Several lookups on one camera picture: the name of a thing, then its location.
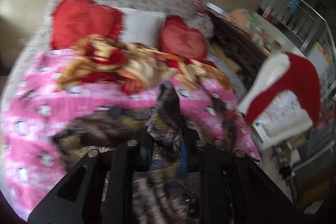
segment screw head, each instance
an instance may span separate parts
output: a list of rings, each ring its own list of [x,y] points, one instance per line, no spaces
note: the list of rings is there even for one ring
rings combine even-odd
[[[235,154],[236,154],[236,156],[239,157],[239,158],[243,158],[243,157],[245,157],[245,155],[246,155],[245,151],[243,151],[243,150],[236,150],[236,151],[235,151]]]
[[[134,147],[134,146],[137,146],[137,145],[138,145],[138,141],[137,140],[129,140],[127,142],[127,146]]]
[[[92,149],[88,152],[88,156],[91,158],[97,157],[98,154],[99,154],[99,151],[97,149]]]
[[[204,147],[206,145],[207,145],[207,143],[205,141],[203,141],[203,140],[198,140],[196,142],[196,146],[198,146],[198,147]]]

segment heart-shaped pillow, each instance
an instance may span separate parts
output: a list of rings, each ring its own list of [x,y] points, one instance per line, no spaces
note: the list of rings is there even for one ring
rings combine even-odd
[[[170,16],[161,33],[161,51],[195,60],[207,56],[207,44],[199,30],[189,28],[179,16]]]
[[[122,12],[93,0],[62,0],[52,16],[51,46],[55,50],[70,48],[93,33],[116,40],[122,29]]]

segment patterned blanket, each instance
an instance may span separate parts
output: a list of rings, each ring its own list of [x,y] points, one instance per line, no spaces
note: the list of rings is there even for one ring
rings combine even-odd
[[[107,106],[143,109],[156,105],[157,86],[130,96],[113,83],[84,84],[54,92],[55,79],[74,57],[70,49],[39,53],[27,69],[16,96],[3,110],[6,183],[12,207],[25,220],[65,175],[51,137],[62,131],[69,121]],[[236,96],[213,80],[203,82],[202,88],[193,91],[182,88],[175,79],[170,80],[180,99],[181,114],[196,121],[207,138],[222,140],[222,121],[211,98],[220,98],[226,108],[234,110]],[[240,115],[236,127],[235,149],[260,159],[251,130]]]

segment pink blanket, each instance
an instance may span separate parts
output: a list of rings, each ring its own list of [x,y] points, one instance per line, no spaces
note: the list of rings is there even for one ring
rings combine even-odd
[[[54,92],[54,79],[74,56],[70,49],[38,54],[2,117],[10,203],[25,220],[65,175],[51,136],[64,129],[68,121],[96,109],[114,105],[135,109],[151,107],[156,103],[157,87],[131,96],[123,94],[116,84],[85,84]],[[217,93],[233,109],[237,104],[235,95],[212,80],[205,82],[203,89],[192,92],[181,88],[176,80],[171,81],[179,95],[182,114],[199,123],[205,134],[223,138],[221,122],[211,108],[210,95]],[[237,125],[236,149],[245,150],[260,159],[250,128],[242,118]]]

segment white pillow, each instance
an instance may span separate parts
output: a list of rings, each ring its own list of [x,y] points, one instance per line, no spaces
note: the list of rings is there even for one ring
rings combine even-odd
[[[159,34],[166,22],[163,12],[146,12],[131,8],[117,8],[124,13],[119,41],[140,42],[149,47],[159,46]]]

